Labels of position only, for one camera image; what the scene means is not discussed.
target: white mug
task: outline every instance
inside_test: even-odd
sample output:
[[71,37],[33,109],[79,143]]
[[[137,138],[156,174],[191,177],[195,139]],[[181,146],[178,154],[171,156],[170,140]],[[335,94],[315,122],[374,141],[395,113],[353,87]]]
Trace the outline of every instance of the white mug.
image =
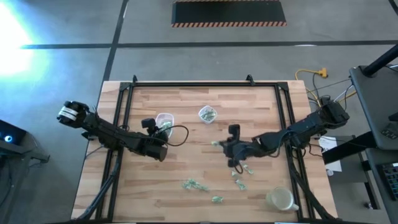
[[281,211],[297,211],[299,206],[294,204],[293,194],[285,187],[277,187],[266,195],[268,205]]

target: wooden table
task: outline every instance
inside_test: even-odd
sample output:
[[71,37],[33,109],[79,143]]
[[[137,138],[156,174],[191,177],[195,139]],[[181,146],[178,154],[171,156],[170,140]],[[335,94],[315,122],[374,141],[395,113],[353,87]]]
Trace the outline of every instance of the wooden table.
[[[288,81],[296,120],[310,113],[303,81]],[[99,115],[113,121],[120,82],[105,82],[98,104]],[[218,112],[216,121],[206,125],[198,117],[199,110],[210,105]],[[122,108],[120,120],[123,120]],[[228,125],[241,125],[241,138],[268,131],[278,131],[280,120],[275,92],[269,87],[145,87],[134,88],[129,126],[131,131],[146,133],[141,120],[159,113],[174,115],[175,124],[190,130],[187,142],[169,147],[165,161],[158,162],[124,151],[114,210],[114,222],[293,222],[295,213],[277,212],[265,203],[265,196],[278,186],[291,189],[284,148],[278,158],[250,158],[247,164],[253,175],[244,173],[241,191],[227,167],[227,158],[212,141],[226,139]],[[174,129],[170,143],[183,141],[184,129]],[[90,142],[88,152],[99,143]],[[72,218],[78,217],[94,199],[101,185],[106,150],[92,154],[84,163]],[[326,210],[337,217],[325,165],[319,157],[304,157],[312,192]],[[189,178],[209,187],[209,192],[186,190],[181,184]],[[211,198],[224,197],[215,204]],[[302,208],[307,217],[303,193]],[[105,212],[108,211],[108,200]]]

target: black metal frame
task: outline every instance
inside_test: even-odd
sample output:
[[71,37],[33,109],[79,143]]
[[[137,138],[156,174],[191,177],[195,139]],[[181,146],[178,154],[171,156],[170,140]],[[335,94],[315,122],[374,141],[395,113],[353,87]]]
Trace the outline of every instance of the black metal frame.
[[[31,136],[30,133],[27,133],[24,137],[23,141],[26,141],[26,137]],[[12,178],[10,179],[10,189],[3,199],[2,207],[0,208],[0,223],[8,223],[9,218],[11,216],[12,209],[17,200],[18,193],[22,187],[22,183],[26,177],[27,171],[29,171],[29,162],[31,159],[37,159],[40,163],[47,163],[50,159],[50,155],[44,154],[42,152],[38,152],[36,149],[39,147],[36,146],[35,150],[31,147],[25,147],[26,143],[22,143],[22,146],[9,144],[5,141],[0,141],[0,151],[4,153],[4,156],[7,157],[7,163],[12,163],[14,166],[11,169],[11,165],[8,167],[10,169],[8,172],[11,172]]]
[[[132,103],[132,93],[133,89],[135,87],[170,87],[170,86],[268,86],[268,87],[273,87],[275,90],[275,97],[277,101],[277,107],[279,111],[279,119],[280,119],[280,126],[281,128],[286,128],[286,122],[285,122],[285,115],[284,115],[284,109],[282,105],[282,98],[280,92],[283,91],[285,95],[285,100],[287,104],[287,111],[289,113],[289,119],[290,123],[293,124],[295,123],[295,118],[294,118],[294,112],[293,112],[293,106],[292,102],[290,99],[290,92],[289,92],[289,87],[287,82],[264,82],[264,83],[256,83],[252,79],[250,75],[246,78],[247,82],[137,82],[136,76],[134,76],[132,82],[122,82],[120,84],[119,88],[119,95],[118,95],[118,100],[116,103],[116,109],[115,109],[115,115],[114,115],[114,121],[113,124],[117,125],[119,121],[119,114],[120,114],[120,109],[121,109],[121,102],[123,99],[123,94],[124,92],[128,89],[129,93],[127,96],[127,103],[126,103],[126,111],[124,115],[124,120],[123,120],[123,125],[128,124],[128,115],[130,112],[130,107]],[[110,184],[108,184],[107,180],[109,179],[109,172],[111,168],[111,160],[112,160],[112,155],[113,152],[117,151],[118,156],[116,158],[116,164],[117,166],[117,171],[116,175],[112,181],[113,187],[111,190],[111,197],[109,201],[109,210],[106,218],[103,218],[103,198],[106,193],[106,191],[109,189]],[[118,180],[119,180],[119,173],[121,170],[121,161],[123,158],[123,148],[120,147],[118,149],[110,149],[108,150],[108,154],[106,156],[105,160],[105,167],[104,167],[104,172],[103,172],[103,181],[101,184],[101,198],[99,199],[99,203],[96,203],[96,215],[94,220],[88,220],[87,218],[82,219],[82,220],[71,220],[67,223],[109,223],[112,222],[113,219],[113,213],[114,213],[114,205],[116,202],[116,196],[117,196],[117,189],[118,189]],[[288,165],[290,168],[290,165],[293,164],[293,155],[292,155],[292,148],[290,144],[286,144],[286,158],[288,161]],[[303,178],[304,182],[308,185],[308,179],[307,179],[307,173],[305,171],[305,166],[304,166],[304,160],[303,160],[303,155],[301,151],[297,152],[297,160],[298,160],[298,166],[299,166],[299,172],[301,177]],[[292,181],[292,191],[294,195],[294,200],[297,203],[297,205],[300,207],[299,210],[297,211],[297,220],[301,222],[301,220],[304,219],[303,217],[303,211],[301,208],[301,202],[300,202],[300,195],[299,195],[299,189],[297,187],[296,181],[292,178],[291,174],[291,169],[289,169],[290,172],[290,179]],[[313,210],[313,206],[311,205],[310,201],[308,198],[306,198],[307,201],[307,208],[308,208],[308,215],[309,219],[315,220],[315,214]]]
[[322,153],[325,164],[344,159],[347,156],[357,154],[366,148],[377,148],[371,131],[368,131],[352,140],[344,142],[331,150]]

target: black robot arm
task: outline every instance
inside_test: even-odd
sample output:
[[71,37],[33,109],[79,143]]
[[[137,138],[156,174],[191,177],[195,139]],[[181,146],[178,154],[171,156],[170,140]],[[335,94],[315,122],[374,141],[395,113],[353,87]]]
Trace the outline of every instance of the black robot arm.
[[167,148],[163,147],[169,140],[167,133],[159,131],[153,118],[141,122],[142,127],[147,128],[148,134],[132,132],[105,121],[97,112],[90,112],[86,104],[66,101],[57,119],[69,127],[83,128],[86,132],[82,135],[86,138],[97,136],[99,142],[108,149],[123,146],[138,155],[149,156],[159,161],[163,161],[167,155]]
[[[335,129],[345,125],[349,119],[348,114],[337,102],[326,101],[317,111],[309,114],[305,119],[292,124],[287,129],[279,132],[264,133],[253,137],[251,142],[240,141],[240,127],[238,124],[229,126],[229,133],[232,134],[226,141],[220,141],[223,152],[228,157],[228,167],[236,167],[239,161],[246,160],[248,157],[276,157],[283,142],[289,141],[290,145],[298,149],[304,148],[311,136],[315,134],[324,135],[326,129]],[[311,201],[315,210],[322,219],[334,220],[324,207],[321,206],[317,198],[312,194],[308,185],[305,184],[295,165],[291,164],[291,176],[296,180],[304,194]]]

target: yellow and black striped mat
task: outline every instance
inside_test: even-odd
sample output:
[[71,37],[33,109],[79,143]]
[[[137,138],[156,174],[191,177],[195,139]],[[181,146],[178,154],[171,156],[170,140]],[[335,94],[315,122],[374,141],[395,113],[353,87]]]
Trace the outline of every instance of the yellow and black striped mat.
[[279,0],[179,0],[172,27],[280,27],[286,19]]

